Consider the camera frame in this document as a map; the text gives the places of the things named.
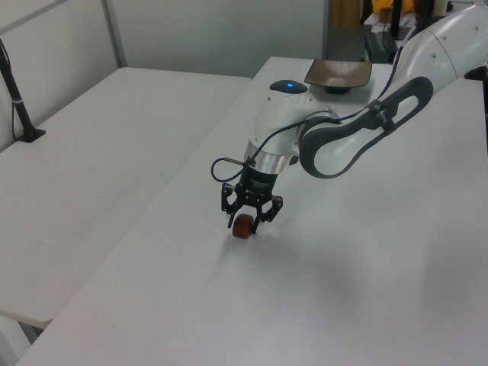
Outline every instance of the brown tray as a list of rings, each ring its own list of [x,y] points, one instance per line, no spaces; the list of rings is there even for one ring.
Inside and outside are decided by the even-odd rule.
[[[331,61],[315,59],[305,82],[325,86],[328,91],[346,92],[350,88],[365,86],[371,77],[370,62]]]

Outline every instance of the red object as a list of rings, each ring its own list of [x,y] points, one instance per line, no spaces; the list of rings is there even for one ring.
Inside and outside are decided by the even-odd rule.
[[[236,238],[247,239],[251,236],[254,219],[251,215],[241,213],[237,215],[232,226],[232,235]]]

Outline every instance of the black stand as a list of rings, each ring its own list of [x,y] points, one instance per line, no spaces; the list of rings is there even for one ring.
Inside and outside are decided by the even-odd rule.
[[[12,102],[14,103],[15,110],[17,111],[22,127],[24,128],[24,134],[18,138],[18,141],[32,143],[43,136],[46,131],[38,130],[32,125],[27,109],[25,109],[24,102],[22,101],[21,93],[18,91],[17,83],[12,75],[11,65],[3,48],[3,43],[0,43],[0,72],[2,72],[3,79],[7,85]]]

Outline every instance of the white robotic arm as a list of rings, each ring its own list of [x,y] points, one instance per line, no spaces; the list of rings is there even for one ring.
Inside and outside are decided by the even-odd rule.
[[[435,93],[487,60],[487,7],[472,6],[432,25],[407,43],[390,87],[369,108],[345,126],[305,127],[300,135],[303,167],[319,178],[343,174],[364,151],[421,111]]]
[[[241,233],[246,228],[255,233],[259,223],[275,218],[283,206],[282,198],[272,194],[276,178],[298,156],[304,169],[317,178],[347,172],[362,153],[415,116],[435,93],[487,61],[488,7],[474,5],[425,29],[400,49],[388,88],[345,124],[338,122],[347,117],[338,118],[324,108],[305,85],[273,83],[249,139],[239,183],[226,183],[238,175],[221,181],[229,228],[244,205],[255,207],[257,216],[238,217],[235,236],[245,237],[236,226]],[[234,192],[236,199],[230,204]],[[269,201],[271,208],[263,212]]]

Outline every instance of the equipment in background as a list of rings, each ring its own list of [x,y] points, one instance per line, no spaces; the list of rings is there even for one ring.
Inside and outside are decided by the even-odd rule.
[[[38,130],[32,125],[27,109],[25,109],[24,101],[22,100],[21,93],[18,91],[17,83],[12,75],[12,68],[10,59],[8,58],[7,50],[5,49],[2,40],[0,40],[0,72],[2,73],[5,84],[7,85],[8,92],[10,93],[12,103],[17,111],[18,117],[21,120],[24,133],[18,137],[18,141],[24,143],[32,143],[39,137],[43,136],[46,131]]]
[[[317,178],[335,178],[347,172],[363,153],[418,114],[432,96],[488,61],[488,7],[473,5],[433,24],[399,49],[384,90],[363,110],[339,118],[299,82],[281,80],[266,91],[255,131],[249,139],[241,171],[218,179],[221,209],[229,214],[228,227],[243,206],[255,207],[257,216],[237,217],[234,236],[255,233],[260,223],[271,222],[284,200],[273,195],[278,174],[300,160]],[[240,176],[236,185],[229,184]],[[228,199],[235,194],[234,202]]]

